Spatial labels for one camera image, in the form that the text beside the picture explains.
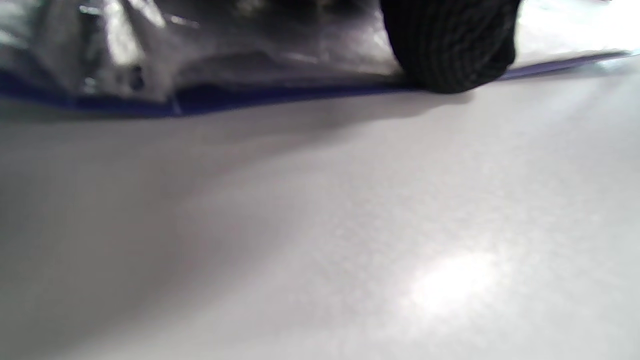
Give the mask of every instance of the white floor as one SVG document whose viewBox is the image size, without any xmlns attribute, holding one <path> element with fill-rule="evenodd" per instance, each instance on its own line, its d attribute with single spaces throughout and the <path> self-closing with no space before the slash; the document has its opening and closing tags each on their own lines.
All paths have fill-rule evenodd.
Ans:
<svg viewBox="0 0 640 360">
<path fill-rule="evenodd" d="M 3 102 L 0 359 L 638 359 L 639 94 L 626 60 L 195 119 Z"/>
</svg>

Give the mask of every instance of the plastic packaging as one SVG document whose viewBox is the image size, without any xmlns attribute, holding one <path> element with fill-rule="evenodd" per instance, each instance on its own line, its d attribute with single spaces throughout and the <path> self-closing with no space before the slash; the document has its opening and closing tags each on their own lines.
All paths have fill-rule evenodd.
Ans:
<svg viewBox="0 0 640 360">
<path fill-rule="evenodd" d="M 513 69 L 640 48 L 634 3 L 525 0 Z M 378 0 L 2 0 L 0 69 L 75 97 L 144 101 L 211 83 L 401 77 Z"/>
</svg>

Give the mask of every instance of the blue edge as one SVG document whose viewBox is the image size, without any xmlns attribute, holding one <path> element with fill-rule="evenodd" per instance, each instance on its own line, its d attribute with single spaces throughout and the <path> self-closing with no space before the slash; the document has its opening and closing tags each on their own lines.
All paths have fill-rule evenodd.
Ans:
<svg viewBox="0 0 640 360">
<path fill-rule="evenodd" d="M 625 57 L 626 55 L 628 54 L 608 54 L 534 65 L 532 67 L 508 72 L 502 79 L 521 78 L 542 72 L 576 67 L 600 60 Z M 12 74 L 0 71 L 0 97 L 30 101 L 69 110 L 96 111 L 141 117 L 201 115 L 215 111 L 282 102 L 407 91 L 418 90 L 401 83 L 397 85 L 331 86 L 322 88 L 260 88 L 246 91 L 232 91 L 207 85 L 181 90 L 175 94 L 171 101 L 165 103 L 152 103 L 130 101 L 115 97 L 83 97 L 71 99 L 64 96 L 64 94 L 55 94 L 40 90 L 30 86 Z"/>
</svg>

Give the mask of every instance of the black object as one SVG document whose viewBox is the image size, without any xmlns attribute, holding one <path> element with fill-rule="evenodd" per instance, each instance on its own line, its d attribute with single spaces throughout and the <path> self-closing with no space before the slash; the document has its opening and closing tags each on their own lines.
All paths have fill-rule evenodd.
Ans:
<svg viewBox="0 0 640 360">
<path fill-rule="evenodd" d="M 499 78 L 514 62 L 520 1 L 380 0 L 380 5 L 409 80 L 454 94 Z"/>
</svg>

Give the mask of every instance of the shiny plastic wrapper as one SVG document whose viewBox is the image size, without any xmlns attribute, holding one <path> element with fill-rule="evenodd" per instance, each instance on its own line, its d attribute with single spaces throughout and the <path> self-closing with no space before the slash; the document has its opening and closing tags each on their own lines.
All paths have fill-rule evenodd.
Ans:
<svg viewBox="0 0 640 360">
<path fill-rule="evenodd" d="M 514 68 L 640 48 L 626 1 L 524 1 Z M 378 0 L 0 0 L 0 69 L 73 96 L 147 101 L 200 84 L 401 77 Z"/>
</svg>

